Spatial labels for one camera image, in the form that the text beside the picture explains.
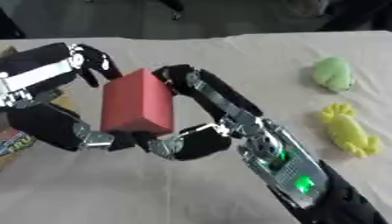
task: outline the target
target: green led light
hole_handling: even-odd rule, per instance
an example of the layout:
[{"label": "green led light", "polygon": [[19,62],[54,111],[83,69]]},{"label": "green led light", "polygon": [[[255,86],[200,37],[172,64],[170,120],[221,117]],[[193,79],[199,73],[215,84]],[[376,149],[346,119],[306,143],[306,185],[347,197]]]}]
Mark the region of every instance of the green led light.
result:
[{"label": "green led light", "polygon": [[307,194],[315,186],[314,182],[309,176],[299,177],[294,185],[303,194]]},{"label": "green led light", "polygon": [[283,151],[283,152],[280,154],[280,158],[281,158],[283,161],[286,161],[286,152],[285,152],[285,151]]}]

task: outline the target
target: metal bracket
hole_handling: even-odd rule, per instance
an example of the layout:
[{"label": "metal bracket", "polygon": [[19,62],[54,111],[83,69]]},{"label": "metal bracket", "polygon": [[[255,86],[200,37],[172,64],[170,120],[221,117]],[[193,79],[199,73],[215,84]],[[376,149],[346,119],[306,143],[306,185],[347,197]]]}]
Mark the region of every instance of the metal bracket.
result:
[{"label": "metal bracket", "polygon": [[78,122],[73,125],[73,133],[82,140],[79,149],[101,149],[107,150],[115,141],[115,137],[100,131],[90,129],[90,126],[84,122]]}]

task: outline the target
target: green toy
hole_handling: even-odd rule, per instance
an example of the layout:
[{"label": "green toy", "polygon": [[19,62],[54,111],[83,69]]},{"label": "green toy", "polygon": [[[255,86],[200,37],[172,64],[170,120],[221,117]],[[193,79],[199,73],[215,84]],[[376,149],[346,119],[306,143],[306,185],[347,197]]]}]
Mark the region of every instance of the green toy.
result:
[{"label": "green toy", "polygon": [[368,136],[355,121],[354,115],[355,111],[348,104],[333,104],[324,108],[320,114],[330,138],[341,149],[359,158],[380,153],[382,150],[380,138]]},{"label": "green toy", "polygon": [[313,79],[333,92],[348,90],[354,84],[350,64],[342,58],[328,58],[316,63]]}]

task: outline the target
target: green plush frog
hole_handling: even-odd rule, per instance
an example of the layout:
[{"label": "green plush frog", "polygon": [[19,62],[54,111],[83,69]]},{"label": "green plush frog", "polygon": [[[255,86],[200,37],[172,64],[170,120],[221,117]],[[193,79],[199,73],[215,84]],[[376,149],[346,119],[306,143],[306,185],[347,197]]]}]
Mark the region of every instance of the green plush frog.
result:
[{"label": "green plush frog", "polygon": [[350,64],[342,58],[317,62],[313,68],[313,79],[320,86],[336,93],[346,91],[354,84]]}]

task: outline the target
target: table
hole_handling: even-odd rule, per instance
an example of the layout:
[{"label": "table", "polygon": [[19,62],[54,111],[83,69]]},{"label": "table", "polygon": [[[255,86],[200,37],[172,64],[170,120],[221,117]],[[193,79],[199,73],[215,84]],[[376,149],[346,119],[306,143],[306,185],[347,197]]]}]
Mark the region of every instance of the table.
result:
[{"label": "table", "polygon": [[[20,50],[61,39],[0,41]],[[113,56],[127,73],[190,63],[230,83],[265,115],[284,124],[316,157],[323,158],[392,221],[392,35],[385,31],[256,34],[175,41],[124,38],[64,39]],[[306,72],[316,60],[341,56],[353,65],[357,84],[342,94],[316,87]],[[98,127],[101,90],[82,80],[66,86],[83,118]],[[349,102],[385,151],[349,157],[326,137],[315,114]],[[176,99],[176,128],[210,121],[191,100]],[[191,162],[164,161],[139,148],[70,153],[37,143],[0,173],[2,224],[209,224],[295,223],[235,147]]]}]

